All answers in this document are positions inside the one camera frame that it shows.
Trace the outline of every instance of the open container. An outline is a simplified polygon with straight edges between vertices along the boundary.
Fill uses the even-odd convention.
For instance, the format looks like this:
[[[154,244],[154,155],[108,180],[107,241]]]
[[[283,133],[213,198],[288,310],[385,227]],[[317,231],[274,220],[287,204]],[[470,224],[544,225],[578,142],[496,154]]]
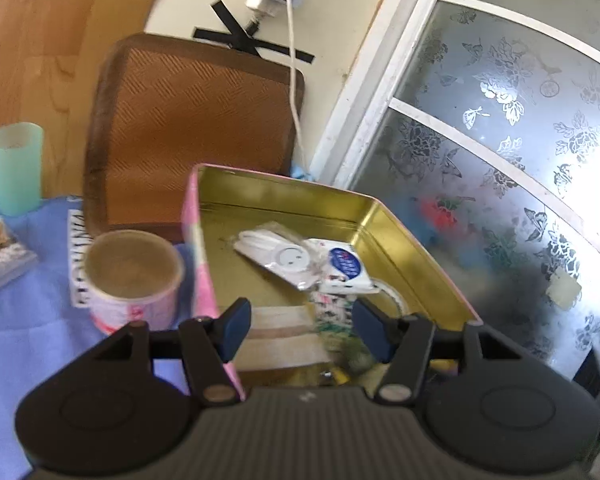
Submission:
[[[217,317],[238,297],[253,306],[306,303],[308,297],[232,248],[240,231],[275,221],[305,238],[351,244],[369,275],[395,288],[411,313],[461,330],[477,314],[432,256],[375,198],[282,176],[201,164],[189,180],[183,229],[195,260],[193,316]],[[387,314],[397,307],[370,296]],[[240,373],[246,384],[314,384],[316,369]]]

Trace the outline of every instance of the ribbed gray surface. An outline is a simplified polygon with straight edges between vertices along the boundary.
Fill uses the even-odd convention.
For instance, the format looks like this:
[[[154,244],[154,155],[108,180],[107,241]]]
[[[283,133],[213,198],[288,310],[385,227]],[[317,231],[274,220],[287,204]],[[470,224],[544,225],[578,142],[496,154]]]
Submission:
[[[35,473],[30,480],[66,477]],[[358,388],[260,388],[242,405],[208,410],[181,446],[116,480],[481,480],[512,478],[438,449],[413,413]],[[586,480],[573,465],[543,480]]]

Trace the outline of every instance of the power cord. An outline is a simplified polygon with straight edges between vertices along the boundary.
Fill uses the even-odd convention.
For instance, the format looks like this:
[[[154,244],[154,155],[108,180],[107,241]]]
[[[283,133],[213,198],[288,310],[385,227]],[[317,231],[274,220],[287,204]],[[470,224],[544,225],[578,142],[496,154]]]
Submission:
[[[292,0],[286,0],[286,20],[289,30],[289,105],[291,106],[291,115],[294,119],[296,128],[296,141],[298,142],[298,150],[300,151],[300,164],[303,168],[307,168],[306,157],[304,151],[304,143],[302,142],[302,131],[300,129],[300,116],[296,107],[296,37],[294,33],[294,6]]]

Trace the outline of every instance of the container lid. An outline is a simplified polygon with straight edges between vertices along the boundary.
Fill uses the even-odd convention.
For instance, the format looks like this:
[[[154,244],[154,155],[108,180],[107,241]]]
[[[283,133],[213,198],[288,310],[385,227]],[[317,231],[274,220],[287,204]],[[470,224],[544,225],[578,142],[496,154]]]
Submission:
[[[137,300],[178,286],[184,266],[178,251],[163,238],[123,230],[96,238],[85,255],[84,272],[91,288]]]

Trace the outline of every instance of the screw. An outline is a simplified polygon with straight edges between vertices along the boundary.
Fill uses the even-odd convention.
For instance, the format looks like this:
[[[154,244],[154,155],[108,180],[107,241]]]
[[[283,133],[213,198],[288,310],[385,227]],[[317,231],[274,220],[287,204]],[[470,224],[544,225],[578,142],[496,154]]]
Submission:
[[[204,389],[202,396],[209,402],[228,402],[235,399],[235,390],[226,384],[212,384]]]
[[[404,402],[411,397],[411,389],[403,384],[385,384],[378,394],[388,402]]]

